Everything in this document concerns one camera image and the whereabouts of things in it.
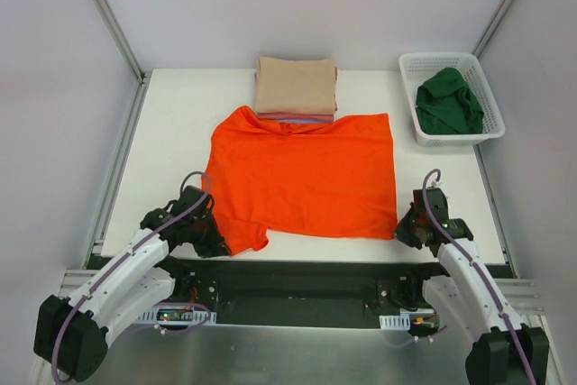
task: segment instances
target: gray wall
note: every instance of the gray wall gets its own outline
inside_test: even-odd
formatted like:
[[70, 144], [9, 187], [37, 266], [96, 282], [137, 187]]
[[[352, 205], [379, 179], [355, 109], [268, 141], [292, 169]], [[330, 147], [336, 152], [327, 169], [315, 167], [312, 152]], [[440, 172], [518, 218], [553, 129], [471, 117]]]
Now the gray wall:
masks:
[[0, 383], [77, 267], [135, 81], [91, 0], [0, 0]]
[[268, 54], [398, 69], [415, 50], [470, 51], [500, 0], [109, 0], [152, 68], [253, 68]]
[[481, 64], [507, 127], [482, 146], [505, 235], [577, 383], [577, 0], [519, 0]]

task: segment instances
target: cable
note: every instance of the cable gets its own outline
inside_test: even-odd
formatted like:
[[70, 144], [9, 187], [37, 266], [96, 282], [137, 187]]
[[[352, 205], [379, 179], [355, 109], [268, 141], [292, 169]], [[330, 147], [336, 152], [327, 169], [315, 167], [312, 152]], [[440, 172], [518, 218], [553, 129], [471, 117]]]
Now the cable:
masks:
[[402, 349], [404, 347], [410, 346], [413, 343], [423, 342], [425, 340], [432, 343], [437, 336], [441, 335], [442, 333], [445, 333], [448, 329], [449, 327], [447, 325], [441, 326], [439, 330], [434, 334], [428, 335], [427, 337], [413, 337], [410, 340], [406, 340], [406, 342], [400, 344], [391, 343], [384, 336], [381, 336], [381, 340], [392, 349]]
[[426, 184], [428, 184], [429, 178], [431, 178], [431, 176], [433, 176], [434, 174], [436, 174], [436, 182], [441, 180], [441, 170], [440, 169], [433, 169], [433, 170], [429, 171], [426, 174], [425, 179], [423, 179], [423, 202], [425, 203], [426, 214], [429, 217], [429, 220], [431, 220], [431, 223], [433, 223], [433, 225], [435, 226], [435, 229], [438, 230], [451, 243], [451, 245], [453, 245], [463, 256], [465, 256], [467, 261], [469, 263], [471, 263], [472, 267], [479, 273], [479, 276], [483, 280], [485, 287], [487, 288], [487, 290], [490, 293], [490, 297], [493, 298], [493, 301], [495, 302], [495, 305], [497, 306], [497, 310], [499, 311], [499, 315], [503, 318], [503, 322], [505, 322], [505, 325], [507, 326], [507, 329], [508, 329], [509, 333], [511, 334], [511, 337], [513, 338], [513, 343], [515, 344], [515, 348], [517, 349], [517, 353], [519, 354], [519, 357], [521, 358], [521, 362], [523, 363], [523, 368], [525, 369], [525, 374], [527, 375], [527, 378], [529, 379], [529, 383], [531, 385], [537, 385], [535, 376], [533, 375], [533, 371], [531, 370], [531, 364], [529, 364], [529, 360], [527, 358], [527, 355], [525, 354], [525, 351], [523, 351], [523, 347], [521, 346], [521, 342], [519, 341], [517, 333], [515, 332], [515, 327], [513, 326], [513, 323], [511, 322], [511, 319], [510, 319], [508, 313], [505, 311], [505, 306], [503, 306], [503, 303], [501, 302], [499, 295], [497, 294], [497, 291], [495, 290], [495, 288], [491, 284], [491, 282], [490, 282], [489, 278], [487, 277], [487, 275], [485, 274], [485, 272], [483, 272], [483, 269], [481, 268], [479, 263], [477, 263], [473, 259], [473, 257], [469, 254], [469, 252], [467, 252], [457, 241], [454, 240], [454, 238], [449, 233], [447, 233], [445, 231], [445, 229], [436, 220], [435, 215], [433, 214], [433, 211], [431, 210], [431, 205], [429, 204], [429, 199], [428, 199], [428, 196], [426, 193]]
[[[195, 202], [193, 203], [187, 210], [181, 212], [180, 214], [178, 214], [177, 216], [175, 216], [174, 218], [172, 218], [171, 220], [167, 221], [166, 223], [164, 223], [163, 225], [161, 225], [159, 228], [157, 228], [155, 231], [150, 232], [149, 234], [147, 234], [146, 236], [144, 236], [137, 244], [134, 245], [133, 247], [133, 253], [136, 252], [139, 248], [141, 248], [145, 243], [147, 243], [153, 236], [156, 236], [157, 234], [159, 234], [161, 231], [163, 231], [164, 229], [166, 229], [167, 227], [169, 227], [170, 225], [175, 224], [176, 222], [180, 221], [182, 218], [184, 218], [185, 216], [187, 216], [188, 214], [190, 214], [192, 211], [194, 211], [197, 207], [200, 206], [200, 204], [208, 197], [208, 195], [210, 194], [210, 189], [212, 187], [212, 181], [211, 179], [208, 177], [208, 175], [203, 172], [203, 171], [193, 171], [191, 173], [188, 173], [187, 176], [184, 178], [184, 180], [182, 181], [182, 184], [180, 185], [180, 193], [182, 193], [184, 186], [187, 182], [187, 180], [194, 175], [200, 175], [202, 176], [205, 180], [206, 180], [206, 190], [203, 193], [203, 195]], [[116, 261], [88, 290], [88, 294], [90, 296], [92, 296], [92, 294], [102, 285], [102, 283], [116, 270], [118, 269], [118, 267], [120, 265], [122, 265], [129, 257], [132, 257], [132, 255], [129, 252], [126, 252], [123, 256], [120, 257], [120, 259], [118, 259], [118, 261]], [[69, 377], [65, 380], [61, 379], [58, 373], [58, 354], [60, 352], [60, 346], [62, 345], [62, 339], [64, 337], [64, 334], [66, 333], [66, 330], [68, 329], [70, 322], [72, 321], [72, 317], [74, 317], [74, 315], [80, 310], [80, 308], [84, 305], [84, 303], [88, 300], [88, 297], [86, 295], [83, 295], [80, 300], [78, 301], [78, 303], [72, 308], [72, 310], [70, 310], [70, 313], [68, 316], [66, 316], [66, 319], [64, 319], [64, 322], [62, 323], [62, 326], [60, 327], [60, 330], [58, 331], [58, 335], [56, 336], [56, 341], [54, 343], [54, 349], [52, 350], [52, 356], [50, 358], [50, 363], [51, 363], [51, 373], [52, 373], [52, 379], [54, 380], [54, 382], [57, 385], [62, 385], [62, 384], [66, 384], [69, 383], [72, 378]]]

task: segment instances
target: beige folded cloth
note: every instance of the beige folded cloth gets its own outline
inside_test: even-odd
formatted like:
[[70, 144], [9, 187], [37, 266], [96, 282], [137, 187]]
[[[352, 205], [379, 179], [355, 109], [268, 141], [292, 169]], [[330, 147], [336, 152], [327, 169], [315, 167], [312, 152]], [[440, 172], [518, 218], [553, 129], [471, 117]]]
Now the beige folded cloth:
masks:
[[335, 68], [332, 59], [294, 61], [260, 57], [255, 112], [333, 115]]

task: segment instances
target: metal frame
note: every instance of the metal frame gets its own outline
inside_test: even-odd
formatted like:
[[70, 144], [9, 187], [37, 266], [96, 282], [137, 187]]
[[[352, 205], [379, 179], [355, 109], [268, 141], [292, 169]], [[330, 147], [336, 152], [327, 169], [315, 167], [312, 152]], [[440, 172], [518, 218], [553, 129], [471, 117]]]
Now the metal frame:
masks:
[[116, 194], [118, 193], [118, 188], [120, 187], [120, 181], [122, 180], [126, 160], [128, 160], [128, 154], [136, 131], [136, 124], [138, 123], [142, 105], [144, 104], [144, 98], [146, 97], [149, 82], [150, 75], [146, 74], [143, 82], [136, 89], [136, 94], [134, 95], [131, 104], [128, 119], [124, 125], [120, 142], [116, 148], [112, 168], [106, 177], [106, 187], [100, 199], [96, 221], [92, 225], [92, 230], [88, 235], [87, 248], [83, 254], [84, 261], [82, 266], [84, 267], [86, 267], [92, 254], [100, 254], [102, 251], [102, 240], [105, 237], [106, 228], [110, 221], [114, 201], [116, 199]]
[[124, 60], [126, 60], [126, 63], [128, 64], [134, 76], [138, 80], [138, 83], [141, 84], [144, 80], [144, 71], [142, 70], [139, 61], [136, 59], [136, 56], [134, 56], [134, 52], [131, 49], [130, 44], [126, 40], [126, 36], [124, 35], [124, 32], [120, 27], [118, 20], [116, 20], [116, 16], [114, 15], [112, 8], [110, 7], [110, 4], [108, 3], [107, 0], [93, 0], [93, 1], [96, 6], [96, 9], [98, 10], [100, 16], [102, 17], [102, 21], [104, 22], [106, 28], [110, 32], [110, 35], [112, 36], [114, 43], [116, 44], [116, 47], [118, 47], [118, 50], [123, 55]]
[[485, 52], [485, 50], [489, 46], [489, 43], [493, 39], [493, 36], [495, 36], [497, 29], [501, 26], [501, 23], [503, 23], [503, 20], [505, 19], [511, 7], [516, 1], [517, 0], [501, 0], [499, 6], [497, 7], [497, 10], [489, 20], [487, 27], [483, 31], [483, 34], [479, 39], [479, 42], [477, 42], [477, 45], [475, 45], [475, 48], [472, 50], [472, 54], [474, 54], [477, 58], [482, 56], [482, 54]]
[[[86, 268], [89, 265], [89, 261], [92, 258], [98, 259], [100, 252], [102, 251], [102, 240], [105, 237], [105, 231], [110, 220], [110, 215], [113, 210], [114, 200], [122, 179], [124, 166], [128, 158], [131, 143], [133, 140], [136, 125], [138, 123], [138, 118], [142, 110], [142, 105], [146, 95], [146, 90], [148, 88], [149, 80], [151, 77], [150, 73], [145, 73], [142, 69], [140, 62], [136, 59], [134, 52], [127, 41], [126, 36], [117, 21], [114, 12], [107, 0], [93, 0], [95, 6], [100, 13], [100, 16], [105, 23], [106, 28], [111, 34], [114, 43], [121, 52], [124, 60], [131, 69], [132, 73], [138, 81], [138, 89], [133, 99], [133, 103], [130, 109], [130, 113], [126, 119], [122, 138], [118, 144], [113, 166], [107, 177], [105, 191], [100, 200], [100, 206], [96, 221], [93, 224], [93, 229], [90, 232], [87, 250], [85, 255], [85, 261], [83, 267]], [[497, 7], [495, 13], [492, 15], [489, 23], [487, 24], [485, 30], [483, 31], [479, 41], [472, 50], [472, 54], [478, 58], [482, 56], [487, 47], [489, 46], [492, 38], [496, 34], [500, 25], [502, 24], [504, 18], [507, 16], [508, 12], [512, 8], [513, 4], [517, 0], [501, 0], [499, 6]], [[481, 168], [481, 175], [483, 177], [483, 183], [486, 188], [487, 196], [490, 200], [491, 213], [495, 220], [495, 224], [498, 229], [499, 240], [503, 246], [503, 252], [508, 261], [508, 265], [514, 274], [516, 274], [516, 266], [513, 258], [508, 253], [508, 246], [506, 242], [506, 237], [503, 233], [502, 225], [499, 219], [498, 209], [495, 207], [494, 198], [491, 192], [491, 187], [489, 180], [487, 178], [487, 172], [485, 170], [484, 162], [481, 155], [481, 150], [477, 146], [475, 147], [475, 152]], [[92, 270], [68, 270], [67, 274], [62, 283], [60, 289], [60, 295], [66, 296], [73, 288], [82, 284], [82, 282], [93, 275]], [[527, 320], [531, 325], [540, 325], [549, 334], [549, 328], [546, 322], [544, 313], [544, 306], [541, 303], [540, 298], [536, 294], [535, 284], [530, 280], [498, 280], [498, 284], [503, 290], [506, 297], [511, 299], [511, 302], [516, 304], [518, 311], [522, 314], [534, 315], [528, 316]], [[549, 373], [547, 377], [548, 385], [557, 385], [564, 383], [563, 374], [558, 369], [558, 356], [554, 349], [554, 342], [551, 341], [551, 353], [550, 353], [550, 366]], [[40, 384], [52, 384], [50, 378], [50, 365], [44, 361], [36, 364], [33, 370], [32, 382]]]

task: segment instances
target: folded clothes stack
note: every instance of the folded clothes stack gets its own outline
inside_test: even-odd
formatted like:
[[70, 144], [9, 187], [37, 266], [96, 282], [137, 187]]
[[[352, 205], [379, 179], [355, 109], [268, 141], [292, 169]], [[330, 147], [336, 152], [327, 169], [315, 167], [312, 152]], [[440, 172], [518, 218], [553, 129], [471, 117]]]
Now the folded clothes stack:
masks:
[[260, 119], [293, 124], [334, 121], [337, 69], [334, 61], [260, 57], [255, 111]]

